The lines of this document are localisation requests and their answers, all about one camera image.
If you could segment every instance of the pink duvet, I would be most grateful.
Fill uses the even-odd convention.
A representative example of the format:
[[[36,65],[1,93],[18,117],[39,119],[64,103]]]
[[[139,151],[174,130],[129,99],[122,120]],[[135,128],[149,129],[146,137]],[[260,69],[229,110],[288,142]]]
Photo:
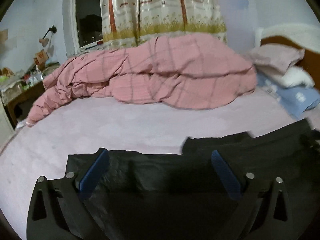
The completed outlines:
[[[162,36],[129,49],[71,58],[43,81],[46,92],[27,117],[34,124],[81,96],[184,109],[226,105],[256,86],[252,63],[209,34]]]

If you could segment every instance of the curtain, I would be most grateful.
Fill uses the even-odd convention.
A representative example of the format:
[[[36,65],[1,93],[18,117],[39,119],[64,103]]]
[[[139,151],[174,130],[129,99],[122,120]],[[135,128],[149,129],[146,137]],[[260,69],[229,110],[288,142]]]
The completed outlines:
[[[217,0],[103,0],[105,48],[138,46],[150,38],[211,33],[227,43]]]

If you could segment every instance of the window frame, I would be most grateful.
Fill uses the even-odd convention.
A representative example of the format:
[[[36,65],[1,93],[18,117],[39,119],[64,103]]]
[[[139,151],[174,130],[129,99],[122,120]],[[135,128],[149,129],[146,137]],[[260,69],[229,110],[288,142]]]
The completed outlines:
[[[100,0],[100,11],[102,18],[102,0]],[[103,41],[103,39],[99,41],[92,42],[85,46],[80,47],[79,36],[78,36],[78,27],[77,27],[77,19],[76,19],[76,0],[70,0],[70,18],[71,18],[71,34],[73,39],[73,44],[75,47],[75,53],[79,53],[81,51],[86,50],[89,47],[96,46],[99,41]]]

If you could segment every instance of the window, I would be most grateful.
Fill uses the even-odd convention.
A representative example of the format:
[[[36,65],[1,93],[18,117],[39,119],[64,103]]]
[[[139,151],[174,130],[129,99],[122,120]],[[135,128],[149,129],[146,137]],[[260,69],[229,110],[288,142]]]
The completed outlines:
[[[70,8],[76,53],[102,43],[102,0],[71,0]]]

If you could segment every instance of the metal screw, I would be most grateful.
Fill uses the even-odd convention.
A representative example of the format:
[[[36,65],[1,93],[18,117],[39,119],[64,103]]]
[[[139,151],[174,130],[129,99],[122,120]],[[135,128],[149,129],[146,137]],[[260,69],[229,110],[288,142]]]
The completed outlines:
[[[42,181],[44,181],[44,176],[41,176],[38,178],[38,182],[42,182]]]
[[[281,179],[280,177],[276,177],[276,182],[282,183],[282,182],[283,182],[283,179]]]
[[[248,172],[248,173],[246,174],[246,176],[247,176],[248,179],[254,179],[254,174],[251,173],[251,172]]]
[[[67,177],[68,179],[72,179],[74,176],[75,176],[75,173],[72,172],[72,171],[68,172],[67,175],[66,175],[66,177]]]

